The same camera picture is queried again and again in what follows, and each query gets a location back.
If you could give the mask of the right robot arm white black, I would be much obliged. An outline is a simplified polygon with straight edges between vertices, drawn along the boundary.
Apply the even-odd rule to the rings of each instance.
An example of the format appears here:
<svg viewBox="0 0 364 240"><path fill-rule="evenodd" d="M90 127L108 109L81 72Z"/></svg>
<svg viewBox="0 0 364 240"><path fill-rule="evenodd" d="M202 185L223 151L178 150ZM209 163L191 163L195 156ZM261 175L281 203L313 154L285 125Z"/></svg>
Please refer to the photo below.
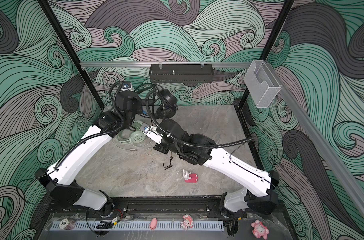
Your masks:
<svg viewBox="0 0 364 240"><path fill-rule="evenodd" d="M216 170L242 185L241 190L224 193L221 197L222 216L231 218L246 209L271 214L279 204L276 193L279 174L254 168L226 151L227 147L251 142L253 138L218 145L205 135L190 135L176 121L166 117L166 110L176 111L176 102L168 90L153 90L145 97L152 125L142 126L142 131L155 141L154 150L165 155L174 153L187 163Z"/></svg>

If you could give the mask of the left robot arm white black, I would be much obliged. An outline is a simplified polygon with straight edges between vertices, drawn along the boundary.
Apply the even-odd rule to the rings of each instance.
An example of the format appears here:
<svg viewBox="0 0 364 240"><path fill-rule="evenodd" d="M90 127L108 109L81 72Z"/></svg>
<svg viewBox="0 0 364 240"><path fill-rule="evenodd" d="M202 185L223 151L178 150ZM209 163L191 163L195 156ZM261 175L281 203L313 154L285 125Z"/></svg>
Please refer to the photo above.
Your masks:
<svg viewBox="0 0 364 240"><path fill-rule="evenodd" d="M113 200L103 191L95 192L80 186L76 176L101 147L120 131L129 129L136 114L143 110L141 98L129 81L114 83L109 98L113 109L103 112L83 138L56 163L35 172L35 177L59 205L87 207L103 217L110 216L114 210Z"/></svg>

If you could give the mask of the black blue headphones with cable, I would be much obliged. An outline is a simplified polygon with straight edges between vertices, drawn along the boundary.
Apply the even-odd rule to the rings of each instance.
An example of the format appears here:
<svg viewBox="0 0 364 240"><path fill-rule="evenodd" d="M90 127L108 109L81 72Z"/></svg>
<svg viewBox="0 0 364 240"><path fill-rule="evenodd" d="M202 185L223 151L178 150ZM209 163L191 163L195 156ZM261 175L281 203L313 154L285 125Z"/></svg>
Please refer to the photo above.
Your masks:
<svg viewBox="0 0 364 240"><path fill-rule="evenodd" d="M150 83L142 84L135 88L135 93L138 94L145 91L148 91L145 96L145 107L147 112L143 114L143 117L151 120L151 126L154 126L154 122L157 122L157 119L160 119L163 122L176 114L176 111L178 110L177 99L169 90L164 89L161 85ZM169 152L168 149L163 149L161 144L157 143L153 149L165 155Z"/></svg>

